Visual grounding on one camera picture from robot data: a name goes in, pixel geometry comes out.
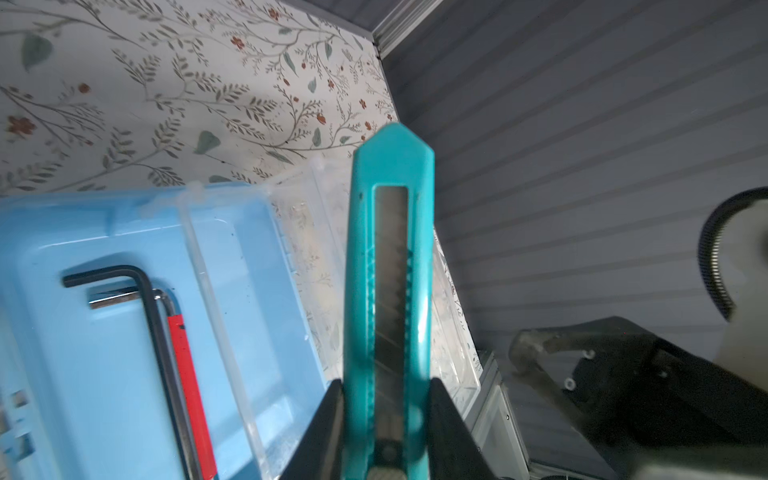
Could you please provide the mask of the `black hex key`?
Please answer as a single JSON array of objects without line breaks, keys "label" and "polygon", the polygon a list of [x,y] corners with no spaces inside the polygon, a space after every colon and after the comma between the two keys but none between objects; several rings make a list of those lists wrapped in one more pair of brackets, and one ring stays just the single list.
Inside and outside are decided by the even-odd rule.
[{"label": "black hex key", "polygon": [[66,275],[62,278],[62,284],[65,288],[73,288],[118,277],[130,278],[137,287],[185,478],[202,479],[201,462],[186,411],[183,390],[177,381],[175,361],[148,275],[139,267],[123,264]]}]

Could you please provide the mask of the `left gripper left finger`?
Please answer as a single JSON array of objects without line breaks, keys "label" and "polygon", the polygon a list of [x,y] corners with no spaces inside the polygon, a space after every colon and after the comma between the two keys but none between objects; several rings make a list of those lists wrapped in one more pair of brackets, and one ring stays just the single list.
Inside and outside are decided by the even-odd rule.
[{"label": "left gripper left finger", "polygon": [[328,386],[281,479],[340,480],[344,428],[343,384],[335,379]]}]

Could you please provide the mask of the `light blue plastic toolbox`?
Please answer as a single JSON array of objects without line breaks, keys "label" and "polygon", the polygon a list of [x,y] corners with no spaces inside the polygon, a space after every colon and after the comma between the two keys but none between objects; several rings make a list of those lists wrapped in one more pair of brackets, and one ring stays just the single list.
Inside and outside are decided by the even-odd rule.
[{"label": "light blue plastic toolbox", "polygon": [[2,477],[428,478],[480,388],[433,210],[421,155],[3,200]]}]

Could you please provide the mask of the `teal utility knife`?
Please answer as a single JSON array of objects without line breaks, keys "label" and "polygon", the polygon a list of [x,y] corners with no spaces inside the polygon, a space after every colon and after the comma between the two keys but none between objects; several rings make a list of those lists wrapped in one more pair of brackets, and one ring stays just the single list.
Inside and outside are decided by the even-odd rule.
[{"label": "teal utility knife", "polygon": [[354,153],[344,291],[345,479],[425,479],[435,156],[400,123]]}]

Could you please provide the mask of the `red handled hex key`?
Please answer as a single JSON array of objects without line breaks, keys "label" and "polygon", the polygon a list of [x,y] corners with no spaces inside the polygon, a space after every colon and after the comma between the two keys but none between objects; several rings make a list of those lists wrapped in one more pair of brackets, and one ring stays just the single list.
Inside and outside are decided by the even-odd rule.
[{"label": "red handled hex key", "polygon": [[190,420],[196,453],[204,479],[218,479],[214,448],[200,395],[191,349],[188,342],[186,324],[173,295],[156,288],[155,300],[163,304],[170,334],[174,358],[183,389],[186,410]]}]

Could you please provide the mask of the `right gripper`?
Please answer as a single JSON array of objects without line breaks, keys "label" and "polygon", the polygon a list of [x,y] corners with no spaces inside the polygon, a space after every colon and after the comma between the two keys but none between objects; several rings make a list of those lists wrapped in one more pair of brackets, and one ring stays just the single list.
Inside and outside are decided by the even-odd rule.
[{"label": "right gripper", "polygon": [[520,382],[624,479],[764,479],[767,393],[628,319],[520,331]]}]

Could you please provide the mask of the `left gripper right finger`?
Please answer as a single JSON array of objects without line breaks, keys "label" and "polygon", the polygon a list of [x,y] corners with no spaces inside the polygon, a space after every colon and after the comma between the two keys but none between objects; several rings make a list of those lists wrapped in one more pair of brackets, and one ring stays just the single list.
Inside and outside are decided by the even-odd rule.
[{"label": "left gripper right finger", "polygon": [[432,480],[496,479],[437,377],[429,384],[427,452]]}]

